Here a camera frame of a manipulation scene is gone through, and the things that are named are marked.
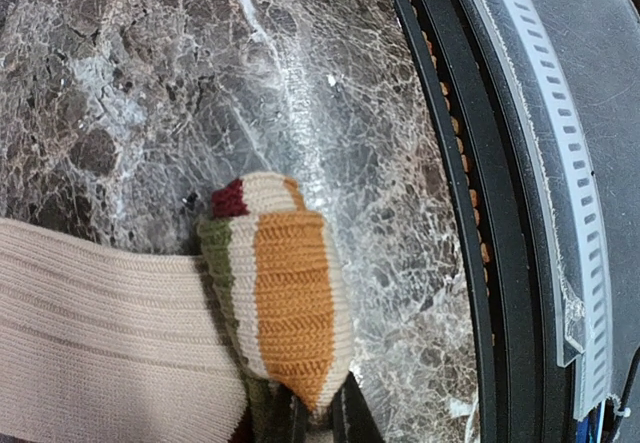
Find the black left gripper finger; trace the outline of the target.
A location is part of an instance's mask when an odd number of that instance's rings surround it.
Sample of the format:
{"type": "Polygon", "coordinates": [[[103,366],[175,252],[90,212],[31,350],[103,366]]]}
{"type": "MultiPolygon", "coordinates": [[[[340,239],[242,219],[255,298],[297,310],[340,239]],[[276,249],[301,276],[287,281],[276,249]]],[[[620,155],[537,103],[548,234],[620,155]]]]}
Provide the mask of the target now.
{"type": "MultiPolygon", "coordinates": [[[[289,391],[289,441],[308,442],[310,413],[301,399],[289,391]]],[[[382,443],[384,438],[356,377],[349,372],[329,407],[333,442],[382,443]]]]}

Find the beige striped cuff sock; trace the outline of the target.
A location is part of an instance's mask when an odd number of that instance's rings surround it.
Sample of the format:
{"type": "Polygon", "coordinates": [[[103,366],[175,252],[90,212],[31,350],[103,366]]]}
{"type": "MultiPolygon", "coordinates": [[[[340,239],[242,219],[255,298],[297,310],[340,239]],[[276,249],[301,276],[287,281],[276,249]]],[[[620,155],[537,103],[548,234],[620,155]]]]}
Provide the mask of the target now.
{"type": "Polygon", "coordinates": [[[278,386],[326,420],[353,358],[328,223],[297,182],[214,192],[197,256],[1,223],[1,431],[29,442],[230,442],[278,386]]]}

